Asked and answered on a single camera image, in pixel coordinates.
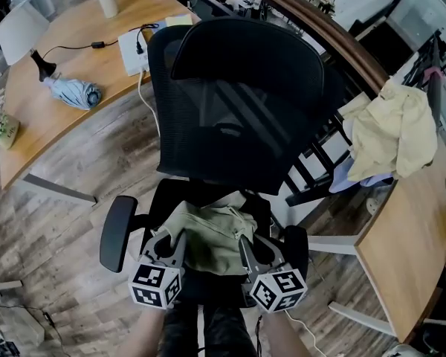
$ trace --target armrest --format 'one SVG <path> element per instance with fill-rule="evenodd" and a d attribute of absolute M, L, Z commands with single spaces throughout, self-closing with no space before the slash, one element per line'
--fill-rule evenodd
<path fill-rule="evenodd" d="M 121 272 L 129 235 L 136 230 L 135 210 L 138 201 L 134 197 L 118 196 L 112 202 L 104 222 L 99 259 L 113 272 Z"/>

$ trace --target person's leg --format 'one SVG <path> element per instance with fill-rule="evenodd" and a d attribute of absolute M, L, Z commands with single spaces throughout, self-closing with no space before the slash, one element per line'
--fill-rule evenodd
<path fill-rule="evenodd" d="M 165 315 L 160 345 L 161 357 L 196 357 L 198 350 L 198 306 L 175 303 Z"/>
<path fill-rule="evenodd" d="M 256 357 L 239 308 L 204 306 L 206 357 Z"/>

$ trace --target flower pot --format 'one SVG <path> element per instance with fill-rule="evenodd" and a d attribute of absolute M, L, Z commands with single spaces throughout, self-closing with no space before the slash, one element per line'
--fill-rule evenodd
<path fill-rule="evenodd" d="M 20 122 L 13 116 L 7 115 L 7 123 L 4 125 L 4 132 L 0 135 L 0 147 L 9 149 L 12 146 L 19 127 Z"/>

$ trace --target wooden desk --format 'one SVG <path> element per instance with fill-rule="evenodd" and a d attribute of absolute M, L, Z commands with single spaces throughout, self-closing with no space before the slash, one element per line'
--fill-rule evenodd
<path fill-rule="evenodd" d="M 388 322 L 339 303 L 329 307 L 373 329 L 407 339 L 434 293 L 446 261 L 446 147 L 430 167 L 399 180 L 353 237 L 309 237 L 309 249 L 356 255 Z"/>
<path fill-rule="evenodd" d="M 55 19 L 41 38 L 37 49 L 41 55 L 54 46 L 79 47 L 94 41 L 110 43 L 129 29 L 157 22 L 168 16 L 189 13 L 176 0 L 117 0 L 120 12 L 106 19 L 98 0 L 88 0 L 72 7 Z M 97 107 L 83 111 L 51 97 L 51 92 L 38 80 L 38 68 L 30 57 L 24 57 L 10 69 L 5 89 L 5 111 L 20 120 L 21 126 L 14 145 L 0 149 L 1 187 L 19 183 L 29 190 L 94 205 L 95 199 L 74 192 L 39 177 L 26 175 L 27 168 L 66 133 L 119 97 L 137 88 L 138 76 L 129 77 L 123 65 L 119 45 L 104 49 L 80 51 L 56 49 L 46 56 L 55 62 L 64 78 L 77 78 L 96 83 L 103 90 Z M 150 81 L 145 73 L 143 83 Z"/>

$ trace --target paper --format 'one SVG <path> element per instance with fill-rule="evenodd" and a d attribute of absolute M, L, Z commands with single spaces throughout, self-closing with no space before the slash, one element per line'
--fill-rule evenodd
<path fill-rule="evenodd" d="M 173 25 L 193 25 L 190 14 L 167 17 L 165 22 L 167 27 L 172 27 Z"/>

